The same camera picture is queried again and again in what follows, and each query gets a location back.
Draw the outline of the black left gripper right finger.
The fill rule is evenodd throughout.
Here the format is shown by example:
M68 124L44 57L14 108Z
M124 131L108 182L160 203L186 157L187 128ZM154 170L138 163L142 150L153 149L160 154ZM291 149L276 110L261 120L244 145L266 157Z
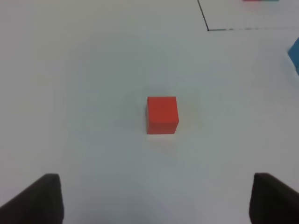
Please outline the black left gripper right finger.
M255 173L249 203L252 224L297 224L299 193L268 173Z

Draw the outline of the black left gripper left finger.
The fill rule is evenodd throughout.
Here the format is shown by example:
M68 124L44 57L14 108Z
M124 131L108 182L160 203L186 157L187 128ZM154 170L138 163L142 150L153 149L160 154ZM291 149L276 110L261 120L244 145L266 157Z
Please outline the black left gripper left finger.
M2 224L61 224L64 203L58 174L45 174L0 207Z

